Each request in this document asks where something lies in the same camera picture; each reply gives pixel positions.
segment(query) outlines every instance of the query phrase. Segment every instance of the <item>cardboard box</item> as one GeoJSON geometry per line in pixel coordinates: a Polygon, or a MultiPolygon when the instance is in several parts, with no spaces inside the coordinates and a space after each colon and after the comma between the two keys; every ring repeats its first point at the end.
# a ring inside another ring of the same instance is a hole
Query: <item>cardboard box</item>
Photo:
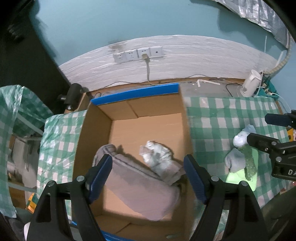
{"type": "MultiPolygon", "coordinates": [[[[91,168],[97,150],[108,143],[141,161],[139,148],[156,141],[169,147],[179,162],[192,153],[192,144],[178,84],[133,89],[92,100],[80,133],[73,178],[91,168]]],[[[132,240],[188,240],[192,228],[194,193],[189,183],[179,205],[162,220],[153,222],[126,206],[104,187],[91,205],[99,227],[132,240]]]]}

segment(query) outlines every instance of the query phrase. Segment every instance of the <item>gray cloth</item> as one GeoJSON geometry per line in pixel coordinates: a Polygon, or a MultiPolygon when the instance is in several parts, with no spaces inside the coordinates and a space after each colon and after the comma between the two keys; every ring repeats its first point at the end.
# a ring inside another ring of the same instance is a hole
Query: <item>gray cloth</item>
{"type": "Polygon", "coordinates": [[[225,165],[230,172],[238,172],[246,167],[246,160],[243,153],[236,148],[232,149],[225,157],[225,165]]]}
{"type": "Polygon", "coordinates": [[[105,185],[133,211],[157,221],[178,204],[178,187],[169,186],[154,172],[118,154],[112,144],[104,145],[97,151],[93,166],[104,154],[111,155],[113,159],[113,167],[105,185]]]}

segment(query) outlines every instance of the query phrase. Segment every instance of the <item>electrical outlet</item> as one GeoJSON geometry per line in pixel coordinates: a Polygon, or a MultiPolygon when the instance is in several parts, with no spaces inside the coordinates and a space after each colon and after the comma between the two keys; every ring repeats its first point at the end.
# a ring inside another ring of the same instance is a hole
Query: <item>electrical outlet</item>
{"type": "Polygon", "coordinates": [[[125,55],[127,61],[139,59],[136,49],[125,51],[125,55]]]}
{"type": "Polygon", "coordinates": [[[164,56],[162,46],[159,47],[151,47],[150,48],[151,57],[161,57],[164,56]]]}
{"type": "Polygon", "coordinates": [[[147,54],[148,57],[151,57],[150,48],[140,48],[138,49],[139,59],[143,59],[142,54],[147,54]]]}
{"type": "Polygon", "coordinates": [[[126,54],[125,54],[125,52],[114,53],[114,54],[113,54],[113,58],[114,58],[115,62],[118,63],[118,64],[127,61],[127,60],[126,60],[126,54]]]}

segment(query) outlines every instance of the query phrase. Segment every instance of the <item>screw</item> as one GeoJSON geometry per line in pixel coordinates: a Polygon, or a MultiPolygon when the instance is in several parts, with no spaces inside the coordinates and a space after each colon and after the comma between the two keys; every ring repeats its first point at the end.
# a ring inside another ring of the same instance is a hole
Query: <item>screw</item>
{"type": "Polygon", "coordinates": [[[84,180],[84,176],[78,176],[76,178],[77,181],[82,182],[84,180]]]}
{"type": "Polygon", "coordinates": [[[248,183],[246,181],[242,181],[242,185],[246,187],[248,186],[248,183]]]}
{"type": "Polygon", "coordinates": [[[54,181],[53,180],[51,180],[51,181],[49,181],[48,183],[47,183],[47,185],[49,186],[49,187],[51,187],[51,186],[53,186],[54,185],[54,181]]]}
{"type": "Polygon", "coordinates": [[[277,162],[281,162],[281,157],[280,157],[280,156],[277,156],[277,157],[276,157],[276,161],[277,161],[277,162]]]}
{"type": "Polygon", "coordinates": [[[212,181],[214,181],[214,182],[217,182],[217,181],[219,181],[219,178],[218,178],[218,177],[216,177],[216,176],[212,176],[212,177],[211,177],[211,179],[212,179],[212,181]]]}

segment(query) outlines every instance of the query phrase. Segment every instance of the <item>green checkered tablecloth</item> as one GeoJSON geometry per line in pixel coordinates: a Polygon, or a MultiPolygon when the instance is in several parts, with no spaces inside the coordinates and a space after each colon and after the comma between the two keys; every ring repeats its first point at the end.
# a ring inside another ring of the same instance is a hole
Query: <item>green checkered tablecloth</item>
{"type": "MultiPolygon", "coordinates": [[[[85,115],[86,110],[54,115],[46,120],[37,171],[38,198],[50,180],[57,183],[72,181],[76,148],[85,115]]],[[[65,202],[71,220],[71,201],[65,202]]]]}
{"type": "MultiPolygon", "coordinates": [[[[194,157],[200,166],[211,175],[226,180],[228,168],[225,156],[232,150],[232,140],[245,126],[251,124],[256,132],[287,142],[288,134],[284,127],[267,125],[267,113],[279,111],[272,98],[207,98],[184,97],[194,147],[194,157]]],[[[257,188],[254,195],[260,207],[287,188],[290,181],[271,176],[271,162],[266,153],[259,152],[257,188]]],[[[196,205],[195,227],[204,207],[196,205]]],[[[227,212],[222,214],[218,232],[224,230],[227,212]]]]}
{"type": "Polygon", "coordinates": [[[12,205],[7,180],[7,160],[9,141],[12,133],[24,137],[34,133],[23,122],[17,119],[21,115],[31,124],[40,128],[45,120],[52,116],[46,105],[28,88],[20,85],[0,88],[0,212],[16,218],[12,205]]]}

